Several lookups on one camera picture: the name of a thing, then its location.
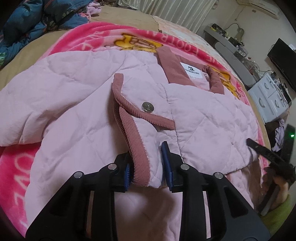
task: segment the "black flat screen tv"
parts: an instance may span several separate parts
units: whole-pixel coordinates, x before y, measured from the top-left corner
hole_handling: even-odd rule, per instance
[[[278,39],[267,56],[296,91],[296,53],[284,41]]]

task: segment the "clothing label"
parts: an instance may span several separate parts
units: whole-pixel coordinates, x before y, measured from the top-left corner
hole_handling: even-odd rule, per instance
[[[185,63],[180,63],[180,64],[183,66],[183,68],[185,69],[186,73],[188,75],[190,75],[191,77],[193,77],[193,78],[199,78],[199,79],[202,79],[203,78],[202,77],[202,72],[199,69],[197,69],[197,68],[195,68],[193,66],[187,65]]]

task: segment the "drawer handle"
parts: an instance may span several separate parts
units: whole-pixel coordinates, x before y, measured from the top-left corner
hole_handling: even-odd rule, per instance
[[[259,98],[259,105],[263,108],[265,108],[265,105],[261,103],[261,97]]]
[[[279,105],[277,104],[276,100],[274,100],[274,104],[276,105],[276,107],[279,108]]]

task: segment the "curtain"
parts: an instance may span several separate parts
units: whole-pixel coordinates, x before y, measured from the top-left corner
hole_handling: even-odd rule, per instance
[[[158,16],[196,33],[216,0],[119,0],[121,6]]]

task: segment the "blanket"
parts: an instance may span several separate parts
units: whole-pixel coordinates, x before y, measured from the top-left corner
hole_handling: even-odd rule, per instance
[[[51,30],[72,29],[89,22],[99,4],[90,0],[24,0],[0,31],[0,69],[28,43]]]
[[[212,66],[221,80],[223,80],[224,83],[227,83],[226,86],[227,88],[230,88],[233,95],[248,104],[248,100],[244,92],[240,89],[237,80],[233,78],[223,66],[215,61],[215,59],[184,41],[162,33],[142,31],[127,26],[118,26],[108,23],[86,24],[69,31],[51,49],[49,49],[46,55],[68,50],[99,51],[105,49],[134,49],[155,52],[156,48],[162,45],[167,45],[173,48],[175,53],[185,56],[187,59],[192,59],[195,62]],[[201,88],[208,87],[209,86],[206,86],[206,83],[202,83],[201,85]],[[259,143],[263,144],[262,137],[260,137],[260,130],[258,130],[258,137]],[[9,184],[13,191],[7,193],[7,196],[1,196],[1,205],[6,202],[7,205],[4,210],[11,220],[20,214],[20,221],[16,221],[14,225],[22,232],[22,234],[24,234],[27,229],[26,217],[21,215],[24,213],[23,193],[29,183],[30,162],[32,164],[32,160],[38,148],[39,144],[36,144],[36,146],[33,147],[34,150],[20,150],[18,145],[16,145],[6,148],[0,157],[0,164],[4,165],[5,163],[11,163],[13,165],[13,167],[11,167],[11,165],[7,165],[6,167],[7,171],[11,173],[11,180],[13,180],[13,182]],[[16,169],[19,170],[18,162],[16,161],[19,160],[17,158],[19,154],[20,156],[29,157],[26,159],[28,164],[26,164],[25,168],[22,168],[22,173],[13,174],[13,171],[9,170],[9,168],[13,169],[16,167]],[[266,166],[264,160],[261,159],[260,165],[261,167]],[[0,182],[3,184],[8,183],[6,179],[2,179]],[[244,193],[243,195],[245,198],[248,198],[248,194]]]

